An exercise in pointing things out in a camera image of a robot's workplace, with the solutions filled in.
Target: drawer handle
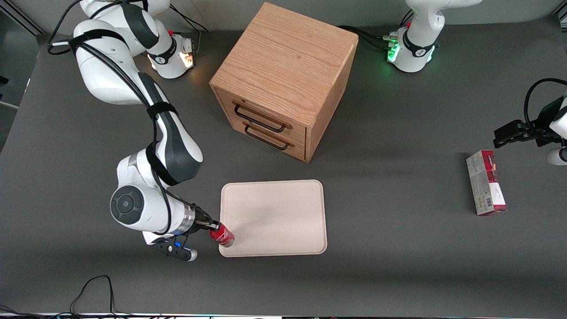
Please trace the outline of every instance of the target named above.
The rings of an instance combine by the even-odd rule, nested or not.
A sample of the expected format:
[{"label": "drawer handle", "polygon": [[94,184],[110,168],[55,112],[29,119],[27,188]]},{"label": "drawer handle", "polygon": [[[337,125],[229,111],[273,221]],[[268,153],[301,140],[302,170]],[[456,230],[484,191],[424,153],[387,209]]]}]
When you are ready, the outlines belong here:
[{"label": "drawer handle", "polygon": [[248,135],[249,137],[255,138],[257,140],[259,140],[260,142],[266,143],[268,145],[270,145],[271,147],[275,148],[275,149],[279,149],[279,150],[286,150],[287,147],[289,146],[289,143],[286,143],[284,146],[278,146],[270,141],[264,140],[263,138],[261,138],[260,136],[254,135],[252,133],[250,133],[248,131],[248,128],[250,128],[250,125],[246,125],[246,127],[244,128],[244,132],[246,133],[246,135]]},{"label": "drawer handle", "polygon": [[285,124],[282,124],[282,127],[280,127],[280,128],[275,128],[275,127],[271,127],[269,125],[266,125],[266,124],[264,124],[264,123],[262,123],[258,120],[251,118],[248,115],[240,113],[238,111],[239,108],[240,108],[240,104],[236,104],[236,106],[234,107],[234,112],[236,113],[236,115],[242,117],[243,119],[249,120],[250,122],[252,122],[254,124],[258,124],[259,126],[265,128],[265,129],[269,129],[270,131],[275,132],[275,133],[281,133],[285,128]]}]

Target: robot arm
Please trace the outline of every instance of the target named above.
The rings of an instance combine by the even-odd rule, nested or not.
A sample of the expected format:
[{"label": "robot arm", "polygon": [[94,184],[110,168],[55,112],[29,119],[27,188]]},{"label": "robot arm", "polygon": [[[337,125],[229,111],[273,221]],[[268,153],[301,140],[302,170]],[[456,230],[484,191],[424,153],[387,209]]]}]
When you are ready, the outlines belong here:
[{"label": "robot arm", "polygon": [[90,19],[112,25],[126,41],[131,56],[147,52],[161,77],[177,78],[193,67],[191,39],[170,35],[161,21],[152,18],[166,11],[170,0],[130,2],[83,0],[81,8]]},{"label": "robot arm", "polygon": [[404,72],[423,69],[431,60],[435,40],[445,26],[441,10],[470,7],[480,2],[482,0],[406,0],[405,3],[413,10],[413,20],[410,27],[402,26],[384,37],[395,39],[387,61]]},{"label": "robot arm", "polygon": [[107,103],[145,105],[154,130],[159,128],[163,136],[120,161],[118,187],[110,202],[112,216],[123,226],[142,231],[146,243],[157,250],[182,260],[195,259],[196,251],[184,245],[163,244],[199,229],[218,231],[221,224],[166,189],[197,174],[203,162],[201,150],[163,90],[136,68],[126,40],[114,26],[86,20],[76,26],[73,36],[69,44],[88,90]]},{"label": "robot arm", "polygon": [[556,82],[567,85],[567,81],[546,78],[535,82],[526,95],[524,102],[524,119],[513,120],[494,131],[494,147],[535,140],[538,147],[551,143],[561,144],[547,153],[547,160],[553,165],[567,165],[567,93],[543,107],[535,120],[528,115],[528,101],[534,88],[543,82]]}]

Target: red can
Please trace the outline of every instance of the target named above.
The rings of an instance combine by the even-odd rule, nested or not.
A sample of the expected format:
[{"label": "red can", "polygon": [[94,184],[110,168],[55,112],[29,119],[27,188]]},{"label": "red can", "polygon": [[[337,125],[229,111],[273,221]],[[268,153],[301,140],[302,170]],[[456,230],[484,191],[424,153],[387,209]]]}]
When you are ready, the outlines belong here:
[{"label": "red can", "polygon": [[226,228],[223,224],[218,229],[218,232],[214,232],[209,230],[209,235],[212,239],[214,239],[217,243],[224,247],[230,247],[234,243],[234,234],[230,232],[228,228]]}]

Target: dark gray tabletop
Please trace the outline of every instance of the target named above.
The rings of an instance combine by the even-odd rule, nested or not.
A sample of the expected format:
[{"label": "dark gray tabletop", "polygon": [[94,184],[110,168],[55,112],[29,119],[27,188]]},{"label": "dark gray tabletop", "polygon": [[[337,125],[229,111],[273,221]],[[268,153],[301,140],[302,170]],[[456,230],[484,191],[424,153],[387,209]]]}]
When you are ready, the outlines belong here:
[{"label": "dark gray tabletop", "polygon": [[[383,34],[392,28],[371,29]],[[0,155],[0,301],[59,312],[111,276],[126,312],[301,316],[567,317],[567,169],[547,148],[496,151],[509,210],[478,217],[465,158],[521,118],[529,86],[565,77],[559,24],[447,26],[430,65],[404,74],[361,42],[345,95],[306,164],[232,130],[208,81],[240,33],[202,39],[197,67],[156,78],[201,147],[199,175],[172,190],[218,217],[226,183],[318,179],[322,255],[224,258],[206,233],[196,261],[167,258],[116,223],[119,160],[151,141],[141,106],[86,90],[71,54],[39,55]],[[542,85],[533,114],[565,88]],[[96,282],[78,304],[107,311]]]}]

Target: red and white box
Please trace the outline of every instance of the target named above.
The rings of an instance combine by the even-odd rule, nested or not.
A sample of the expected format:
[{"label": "red and white box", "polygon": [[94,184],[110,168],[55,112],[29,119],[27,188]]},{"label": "red and white box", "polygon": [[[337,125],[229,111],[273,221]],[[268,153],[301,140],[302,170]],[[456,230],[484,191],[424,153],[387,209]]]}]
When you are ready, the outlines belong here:
[{"label": "red and white box", "polygon": [[476,214],[489,216],[506,210],[506,202],[496,179],[493,150],[481,150],[467,158],[468,176],[475,197]]}]

